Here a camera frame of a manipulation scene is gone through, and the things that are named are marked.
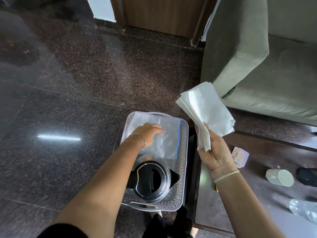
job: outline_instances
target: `black sleeve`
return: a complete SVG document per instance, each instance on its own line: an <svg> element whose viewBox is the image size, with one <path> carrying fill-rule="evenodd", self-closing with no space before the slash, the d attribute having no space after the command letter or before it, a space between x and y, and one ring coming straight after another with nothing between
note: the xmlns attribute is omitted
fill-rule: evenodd
<svg viewBox="0 0 317 238"><path fill-rule="evenodd" d="M88 238L84 232L82 232L76 226L70 224L54 224L46 228L37 238Z"/></svg>

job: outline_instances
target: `sofa armrest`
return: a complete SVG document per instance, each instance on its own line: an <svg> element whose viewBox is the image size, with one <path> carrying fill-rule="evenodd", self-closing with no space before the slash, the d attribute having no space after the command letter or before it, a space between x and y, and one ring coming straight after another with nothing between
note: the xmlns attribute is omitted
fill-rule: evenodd
<svg viewBox="0 0 317 238"><path fill-rule="evenodd" d="M266 0L221 0L207 33L201 82L220 97L268 56Z"/></svg>

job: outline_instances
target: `granite floor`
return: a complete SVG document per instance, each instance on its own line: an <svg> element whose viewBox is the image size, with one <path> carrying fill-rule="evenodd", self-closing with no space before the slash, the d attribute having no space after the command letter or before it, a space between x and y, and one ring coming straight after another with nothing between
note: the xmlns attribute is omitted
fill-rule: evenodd
<svg viewBox="0 0 317 238"><path fill-rule="evenodd" d="M52 221L111 155L128 109L187 119L175 100L199 84L204 53L186 45L96 29L87 0L0 5L1 237L35 237ZM310 126L230 111L236 130L317 148ZM121 207L115 237L141 237L149 219Z"/></svg>

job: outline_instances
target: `black pants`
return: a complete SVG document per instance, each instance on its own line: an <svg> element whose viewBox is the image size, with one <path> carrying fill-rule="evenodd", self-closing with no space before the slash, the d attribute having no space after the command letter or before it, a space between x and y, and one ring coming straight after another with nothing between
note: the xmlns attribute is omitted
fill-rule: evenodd
<svg viewBox="0 0 317 238"><path fill-rule="evenodd" d="M164 227L163 218L159 214L155 214L142 238L167 238L167 235L177 238L192 238L189 234L191 228L192 223L181 216L176 216L173 226Z"/></svg>

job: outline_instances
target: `wooden door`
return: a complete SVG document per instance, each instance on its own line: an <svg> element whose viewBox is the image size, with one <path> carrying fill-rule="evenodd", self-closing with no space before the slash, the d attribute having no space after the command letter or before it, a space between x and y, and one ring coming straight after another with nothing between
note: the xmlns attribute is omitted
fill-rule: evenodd
<svg viewBox="0 0 317 238"><path fill-rule="evenodd" d="M122 0L126 24L192 38L205 0Z"/></svg>

